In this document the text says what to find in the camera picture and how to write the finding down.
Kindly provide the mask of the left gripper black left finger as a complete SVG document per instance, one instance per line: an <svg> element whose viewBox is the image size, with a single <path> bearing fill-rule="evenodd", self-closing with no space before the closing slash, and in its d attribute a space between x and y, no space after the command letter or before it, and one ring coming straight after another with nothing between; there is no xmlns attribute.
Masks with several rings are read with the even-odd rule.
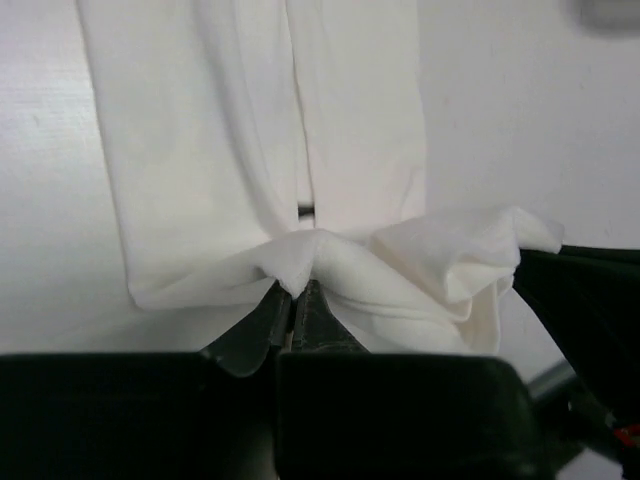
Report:
<svg viewBox="0 0 640 480"><path fill-rule="evenodd" d="M291 297L271 287L197 352L5 355L5 479L273 479L273 359Z"/></svg>

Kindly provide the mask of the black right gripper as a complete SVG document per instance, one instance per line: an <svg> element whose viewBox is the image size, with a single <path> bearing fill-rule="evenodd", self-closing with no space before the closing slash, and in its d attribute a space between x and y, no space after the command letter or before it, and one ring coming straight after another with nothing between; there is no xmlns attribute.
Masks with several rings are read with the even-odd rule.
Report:
<svg viewBox="0 0 640 480"><path fill-rule="evenodd" d="M530 384L554 441L580 443L638 469L638 251L524 250L514 289L564 357Z"/></svg>

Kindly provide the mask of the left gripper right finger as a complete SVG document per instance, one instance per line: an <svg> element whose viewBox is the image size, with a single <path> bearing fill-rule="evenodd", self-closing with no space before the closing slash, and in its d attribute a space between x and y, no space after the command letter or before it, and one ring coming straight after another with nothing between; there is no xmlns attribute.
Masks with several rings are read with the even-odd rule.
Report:
<svg viewBox="0 0 640 480"><path fill-rule="evenodd" d="M283 479L550 479L532 401L491 356L367 351L317 282L275 363Z"/></svg>

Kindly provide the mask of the white t-shirt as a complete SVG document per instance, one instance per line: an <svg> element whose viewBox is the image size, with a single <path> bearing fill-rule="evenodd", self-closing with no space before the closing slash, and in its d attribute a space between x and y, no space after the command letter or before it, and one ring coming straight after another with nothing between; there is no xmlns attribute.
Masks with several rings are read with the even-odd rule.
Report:
<svg viewBox="0 0 640 480"><path fill-rule="evenodd" d="M518 207L426 210L413 1L78 5L129 291L144 309L316 281L373 351L494 354Z"/></svg>

